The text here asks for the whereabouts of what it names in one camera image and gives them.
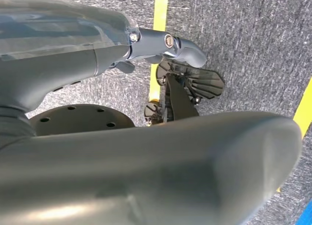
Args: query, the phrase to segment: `black wheel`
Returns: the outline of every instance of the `black wheel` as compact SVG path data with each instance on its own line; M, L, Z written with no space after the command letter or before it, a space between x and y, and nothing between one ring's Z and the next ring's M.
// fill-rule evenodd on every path
M144 109L145 120L150 124L162 123L162 108L157 101L150 101Z
M157 79L157 83L160 86L163 86L165 84L165 75L167 73L172 72L170 65L166 63L160 63L157 66L156 70L156 78Z

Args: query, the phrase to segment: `round plate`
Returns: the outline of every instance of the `round plate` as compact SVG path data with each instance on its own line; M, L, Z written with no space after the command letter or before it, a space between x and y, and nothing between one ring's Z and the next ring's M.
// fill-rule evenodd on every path
M91 104L54 108L29 121L37 136L134 127L129 117L122 112Z

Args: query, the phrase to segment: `caster wheel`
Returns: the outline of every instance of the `caster wheel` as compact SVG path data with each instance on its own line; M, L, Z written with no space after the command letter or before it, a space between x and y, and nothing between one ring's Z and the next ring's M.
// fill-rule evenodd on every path
M162 123L162 108L157 101L150 101L144 109L144 117L148 126Z

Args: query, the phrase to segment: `screw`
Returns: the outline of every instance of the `screw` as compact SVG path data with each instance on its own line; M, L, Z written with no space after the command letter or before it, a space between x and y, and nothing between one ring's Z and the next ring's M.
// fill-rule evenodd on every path
M165 36L165 45L168 48L171 48L173 46L174 39L171 35L167 34Z
M130 34L130 40L133 42L137 41L137 35L136 34Z

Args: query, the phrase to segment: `floor marking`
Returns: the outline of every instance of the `floor marking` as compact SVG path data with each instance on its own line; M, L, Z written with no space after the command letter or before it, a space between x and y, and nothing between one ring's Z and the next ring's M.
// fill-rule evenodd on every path
M300 127L303 139L312 122L312 78L310 79L295 113L294 121Z
M167 18L168 0L155 0L154 7L154 30L165 31ZM150 67L150 101L159 101L160 86L157 83L156 69L158 64L152 64Z

